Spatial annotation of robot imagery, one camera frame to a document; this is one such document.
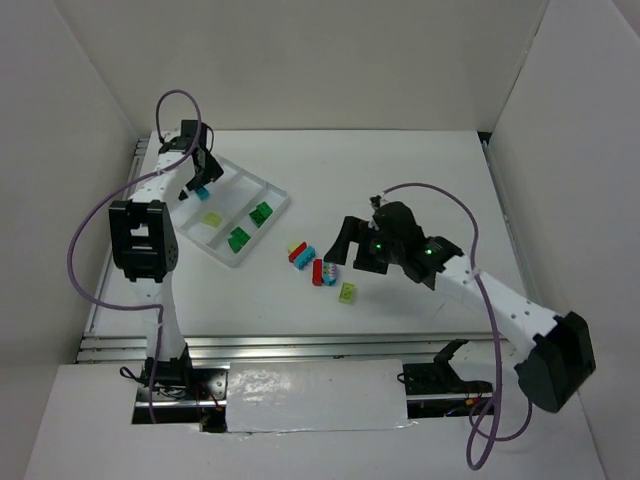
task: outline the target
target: robotic arm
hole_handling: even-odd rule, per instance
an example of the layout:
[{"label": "robotic arm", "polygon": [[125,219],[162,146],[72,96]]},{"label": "robotic arm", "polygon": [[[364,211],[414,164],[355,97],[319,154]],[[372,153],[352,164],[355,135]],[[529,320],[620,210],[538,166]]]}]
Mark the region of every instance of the robotic arm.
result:
[{"label": "robotic arm", "polygon": [[[141,312],[147,338],[144,372],[149,378],[158,332],[161,331],[155,378],[164,385],[188,387],[192,371],[189,350],[178,326],[173,301],[172,276],[178,263],[178,242],[170,212],[180,201],[190,194],[202,192],[206,184],[215,182],[224,173],[206,148],[209,128],[204,124],[203,127],[191,162],[151,178],[131,198],[114,201],[109,207],[116,266],[132,282],[141,305],[160,304],[164,307],[162,329],[159,329],[156,310]],[[188,151],[196,128],[197,121],[182,121],[180,135],[165,142],[160,149],[157,172],[175,163]]]},{"label": "robotic arm", "polygon": [[475,276],[479,275],[491,298],[500,332],[525,360],[515,367],[518,384],[535,405],[557,412],[595,370],[586,322],[576,313],[561,317],[536,305],[483,271],[473,271],[469,257],[443,237],[425,237],[411,210],[401,202],[374,208],[370,222],[345,217],[338,239],[325,255],[326,262],[344,265],[349,243],[358,244],[353,267],[386,274],[399,265],[416,283],[486,314]]}]

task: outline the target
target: red block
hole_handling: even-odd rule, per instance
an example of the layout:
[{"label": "red block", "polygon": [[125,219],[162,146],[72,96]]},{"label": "red block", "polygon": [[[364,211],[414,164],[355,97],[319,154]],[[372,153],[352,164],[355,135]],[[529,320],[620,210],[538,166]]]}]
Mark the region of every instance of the red block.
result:
[{"label": "red block", "polygon": [[289,263],[293,263],[296,257],[300,255],[302,252],[304,252],[305,248],[307,248],[307,242],[302,242],[298,246],[298,248],[296,248],[293,252],[291,252],[291,255],[289,255]]},{"label": "red block", "polygon": [[322,286],[322,259],[316,258],[313,261],[313,277],[311,282],[316,286]]}]

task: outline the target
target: dark green block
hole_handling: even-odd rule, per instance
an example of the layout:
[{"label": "dark green block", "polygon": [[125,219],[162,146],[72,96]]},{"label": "dark green block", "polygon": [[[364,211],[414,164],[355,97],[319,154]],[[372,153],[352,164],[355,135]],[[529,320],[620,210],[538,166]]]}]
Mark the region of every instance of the dark green block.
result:
[{"label": "dark green block", "polygon": [[266,217],[262,215],[258,210],[254,210],[249,214],[249,216],[251,217],[251,221],[253,221],[255,226],[258,228],[260,228],[266,220]]},{"label": "dark green block", "polygon": [[264,217],[265,220],[269,218],[269,216],[273,213],[273,210],[271,209],[271,207],[267,202],[262,202],[260,205],[256,207],[256,210],[260,212],[260,214]]},{"label": "dark green block", "polygon": [[233,230],[231,230],[231,237],[237,239],[244,247],[245,244],[251,238],[251,235],[249,235],[247,232],[242,230],[242,228],[236,227]]},{"label": "dark green block", "polygon": [[229,237],[229,240],[227,240],[227,242],[229,242],[229,246],[231,247],[231,250],[233,250],[233,253],[238,253],[244,246],[244,244],[236,237]]}]

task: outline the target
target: green block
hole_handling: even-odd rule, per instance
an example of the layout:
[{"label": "green block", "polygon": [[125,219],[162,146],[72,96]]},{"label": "green block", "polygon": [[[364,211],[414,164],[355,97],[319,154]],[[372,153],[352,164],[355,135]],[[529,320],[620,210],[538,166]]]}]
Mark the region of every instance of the green block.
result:
[{"label": "green block", "polygon": [[273,210],[271,209],[271,207],[267,202],[262,202],[260,205],[256,207],[256,210],[260,212],[260,214],[264,217],[265,220],[269,218],[269,216],[273,213]]},{"label": "green block", "polygon": [[213,228],[218,228],[218,225],[220,225],[220,222],[222,222],[222,217],[217,213],[213,213],[213,212],[207,213],[202,219],[202,223],[204,223],[205,225],[209,225]]},{"label": "green block", "polygon": [[356,293],[356,286],[353,283],[343,283],[340,289],[340,303],[353,303],[353,296]]},{"label": "green block", "polygon": [[233,253],[238,253],[244,246],[244,244],[236,237],[229,237],[229,240],[227,240],[227,242],[229,242],[229,246],[231,247],[231,250],[233,250]]},{"label": "green block", "polygon": [[251,217],[251,221],[255,224],[256,227],[260,228],[262,224],[265,222],[266,218],[262,215],[258,210],[254,210],[249,214]]},{"label": "green block", "polygon": [[249,235],[247,232],[242,230],[242,228],[240,227],[236,227],[233,230],[231,230],[231,236],[237,239],[243,247],[247,244],[247,242],[251,238],[251,235]]}]

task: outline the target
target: white tray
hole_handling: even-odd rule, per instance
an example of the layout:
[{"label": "white tray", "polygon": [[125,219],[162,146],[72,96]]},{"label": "white tray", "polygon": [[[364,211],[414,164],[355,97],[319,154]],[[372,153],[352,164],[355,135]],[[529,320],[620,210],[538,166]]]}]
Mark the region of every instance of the white tray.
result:
[{"label": "white tray", "polygon": [[[282,214],[289,204],[289,196],[286,191],[226,158],[215,157],[224,175],[205,187],[209,198],[202,201],[196,195],[190,195],[171,213],[171,220],[176,230],[200,249],[225,265],[235,267]],[[258,228],[249,213],[262,202],[267,202],[273,213]],[[222,217],[217,227],[203,223],[208,213]],[[238,253],[233,253],[227,240],[236,227],[241,227],[251,238]]]}]

